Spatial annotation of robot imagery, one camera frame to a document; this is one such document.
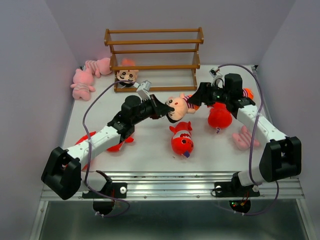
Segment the doll plush orange cap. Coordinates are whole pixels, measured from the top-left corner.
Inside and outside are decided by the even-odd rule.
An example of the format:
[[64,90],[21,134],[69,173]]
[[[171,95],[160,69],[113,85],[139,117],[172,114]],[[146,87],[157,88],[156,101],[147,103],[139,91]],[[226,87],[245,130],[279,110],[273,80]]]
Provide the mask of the doll plush orange cap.
[[[121,61],[122,67],[134,67],[136,65],[135,61],[128,58],[123,58]],[[138,78],[138,69],[124,69],[119,70],[116,73],[116,80],[120,81],[120,85],[124,87],[132,87]]]

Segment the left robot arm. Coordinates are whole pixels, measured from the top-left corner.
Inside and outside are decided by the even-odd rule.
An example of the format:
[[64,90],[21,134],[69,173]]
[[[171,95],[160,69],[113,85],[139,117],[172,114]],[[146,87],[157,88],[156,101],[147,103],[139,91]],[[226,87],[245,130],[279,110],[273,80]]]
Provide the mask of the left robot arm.
[[91,161],[130,137],[136,124],[147,118],[160,119],[173,110],[154,95],[147,100],[136,95],[126,97],[121,110],[96,134],[67,149],[56,147],[52,150],[41,175],[42,182],[63,200],[80,190],[108,196],[112,180],[102,171],[91,172]]

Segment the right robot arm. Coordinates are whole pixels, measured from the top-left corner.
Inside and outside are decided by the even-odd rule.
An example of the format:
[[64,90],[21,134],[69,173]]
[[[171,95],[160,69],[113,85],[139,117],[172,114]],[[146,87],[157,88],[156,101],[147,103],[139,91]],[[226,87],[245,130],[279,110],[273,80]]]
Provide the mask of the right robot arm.
[[258,166],[250,166],[233,175],[231,192],[242,195],[248,186],[298,176],[302,171],[301,141],[296,136],[287,136],[260,114],[255,102],[243,95],[243,80],[239,74],[226,74],[223,87],[219,87],[218,80],[216,77],[212,83],[202,82],[188,102],[197,106],[225,104],[226,109],[251,132],[252,140],[258,140],[264,146]]

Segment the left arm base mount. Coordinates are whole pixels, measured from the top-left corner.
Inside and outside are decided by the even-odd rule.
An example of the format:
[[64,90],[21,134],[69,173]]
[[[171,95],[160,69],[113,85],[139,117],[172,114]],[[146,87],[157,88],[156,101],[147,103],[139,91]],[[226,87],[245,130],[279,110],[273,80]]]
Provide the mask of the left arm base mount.
[[112,218],[125,214],[130,209],[130,203],[126,201],[128,184],[126,182],[113,182],[102,171],[96,171],[102,175],[105,183],[101,190],[89,190],[82,192],[83,199],[93,200],[94,214],[101,218]]

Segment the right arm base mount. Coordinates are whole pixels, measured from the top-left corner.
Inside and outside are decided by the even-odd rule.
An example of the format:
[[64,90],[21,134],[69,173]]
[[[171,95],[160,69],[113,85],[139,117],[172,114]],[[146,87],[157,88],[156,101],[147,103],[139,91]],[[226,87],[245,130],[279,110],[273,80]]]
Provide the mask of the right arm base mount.
[[248,214],[251,209],[250,198],[260,196],[259,188],[255,185],[242,186],[234,185],[231,182],[220,181],[214,183],[211,195],[217,198],[230,198],[229,206],[231,210],[240,214]]

